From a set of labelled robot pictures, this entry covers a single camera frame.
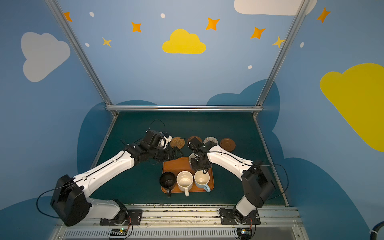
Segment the rattan woven coaster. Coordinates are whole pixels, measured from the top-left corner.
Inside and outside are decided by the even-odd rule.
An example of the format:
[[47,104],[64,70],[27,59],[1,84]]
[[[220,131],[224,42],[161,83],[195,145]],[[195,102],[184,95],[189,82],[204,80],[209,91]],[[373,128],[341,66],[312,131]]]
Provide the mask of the rattan woven coaster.
[[170,146],[173,149],[177,148],[177,149],[181,150],[185,146],[185,140],[182,139],[181,137],[174,137],[174,138],[172,138],[172,140],[170,142]]

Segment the light blue mug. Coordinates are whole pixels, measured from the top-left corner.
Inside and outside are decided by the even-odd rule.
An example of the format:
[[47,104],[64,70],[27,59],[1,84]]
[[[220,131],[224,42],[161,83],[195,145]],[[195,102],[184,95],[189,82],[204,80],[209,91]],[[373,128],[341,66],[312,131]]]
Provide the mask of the light blue mug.
[[199,189],[202,189],[206,192],[210,192],[211,188],[208,183],[210,182],[210,175],[204,171],[197,171],[194,174],[195,184]]

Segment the white mug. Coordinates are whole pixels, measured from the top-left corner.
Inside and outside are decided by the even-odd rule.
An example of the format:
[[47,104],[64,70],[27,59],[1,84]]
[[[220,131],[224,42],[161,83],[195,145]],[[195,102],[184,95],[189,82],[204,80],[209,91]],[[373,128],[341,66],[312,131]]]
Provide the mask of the white mug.
[[188,171],[182,171],[177,175],[177,185],[186,197],[188,197],[194,183],[193,175]]

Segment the multicolour woven coaster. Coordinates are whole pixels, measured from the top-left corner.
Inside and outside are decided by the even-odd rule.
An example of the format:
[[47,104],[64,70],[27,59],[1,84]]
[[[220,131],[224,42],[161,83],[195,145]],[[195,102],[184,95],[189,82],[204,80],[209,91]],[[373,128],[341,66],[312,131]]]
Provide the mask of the multicolour woven coaster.
[[203,141],[204,144],[206,144],[206,143],[208,143],[208,142],[213,142],[213,143],[215,143],[216,145],[219,144],[218,140],[217,140],[216,138],[214,138],[214,137],[207,137],[207,138],[205,138],[204,141]]

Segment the black mug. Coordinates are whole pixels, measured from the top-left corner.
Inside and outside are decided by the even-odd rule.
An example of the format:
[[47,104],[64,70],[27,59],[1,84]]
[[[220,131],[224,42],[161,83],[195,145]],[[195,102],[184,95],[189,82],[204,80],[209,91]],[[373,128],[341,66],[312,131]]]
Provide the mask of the black mug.
[[177,183],[176,175],[172,172],[165,172],[161,175],[159,182],[161,187],[165,189],[167,197],[170,198]]

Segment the brown wooden coaster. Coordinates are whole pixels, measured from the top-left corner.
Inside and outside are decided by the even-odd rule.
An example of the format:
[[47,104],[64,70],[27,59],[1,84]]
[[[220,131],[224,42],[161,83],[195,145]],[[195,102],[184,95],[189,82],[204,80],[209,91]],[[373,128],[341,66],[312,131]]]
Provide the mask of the brown wooden coaster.
[[202,139],[198,136],[191,136],[188,138],[187,140],[187,143],[190,145],[190,144],[194,144],[194,145],[200,145],[203,143]]
[[222,149],[224,149],[224,150],[226,150],[228,152],[232,152],[236,148],[236,143],[232,139],[225,138],[225,139],[222,139],[220,141],[220,146],[221,146]]

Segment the lavender mug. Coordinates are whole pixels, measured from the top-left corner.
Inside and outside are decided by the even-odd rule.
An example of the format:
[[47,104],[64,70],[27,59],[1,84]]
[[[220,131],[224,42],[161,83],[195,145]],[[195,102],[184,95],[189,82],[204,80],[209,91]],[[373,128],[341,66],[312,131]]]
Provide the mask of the lavender mug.
[[190,166],[192,165],[192,159],[194,159],[195,158],[195,155],[194,154],[190,154],[190,156],[189,156],[189,164],[190,164]]

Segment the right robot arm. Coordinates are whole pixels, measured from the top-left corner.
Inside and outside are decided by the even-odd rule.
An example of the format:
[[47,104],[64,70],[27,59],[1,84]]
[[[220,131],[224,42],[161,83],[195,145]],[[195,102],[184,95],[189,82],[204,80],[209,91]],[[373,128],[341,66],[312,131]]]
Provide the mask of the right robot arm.
[[238,219],[247,217],[252,211],[261,208],[277,189],[277,184],[268,165],[262,162],[242,159],[212,141],[205,144],[197,138],[187,143],[194,157],[191,159],[192,169],[206,173],[213,164],[226,169],[242,181],[244,196],[233,209]]

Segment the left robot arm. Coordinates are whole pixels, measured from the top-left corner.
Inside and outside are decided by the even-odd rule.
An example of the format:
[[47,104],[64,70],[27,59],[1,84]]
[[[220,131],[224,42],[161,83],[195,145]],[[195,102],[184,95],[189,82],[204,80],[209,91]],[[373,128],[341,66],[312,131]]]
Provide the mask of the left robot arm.
[[64,175],[57,181],[51,207],[67,227],[87,219],[125,224],[128,210],[123,203],[118,200],[96,200],[91,195],[117,175],[148,159],[161,163],[174,160],[176,153],[170,145],[172,139],[168,133],[148,130],[139,143],[125,145],[106,162],[74,177]]

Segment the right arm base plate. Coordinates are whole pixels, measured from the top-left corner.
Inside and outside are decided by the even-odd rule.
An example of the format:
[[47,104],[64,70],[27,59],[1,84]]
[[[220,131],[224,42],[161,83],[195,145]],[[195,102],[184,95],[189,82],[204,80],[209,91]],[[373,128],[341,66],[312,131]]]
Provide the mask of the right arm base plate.
[[251,211],[243,216],[236,209],[220,208],[218,210],[222,225],[260,225],[261,219],[258,210]]

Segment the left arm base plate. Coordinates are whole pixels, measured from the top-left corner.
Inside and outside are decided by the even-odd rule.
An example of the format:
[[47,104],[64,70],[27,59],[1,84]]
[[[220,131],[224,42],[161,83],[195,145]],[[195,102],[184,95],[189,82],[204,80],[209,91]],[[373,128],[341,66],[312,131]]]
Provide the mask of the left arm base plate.
[[120,210],[112,219],[101,219],[100,226],[138,226],[142,219],[142,210]]

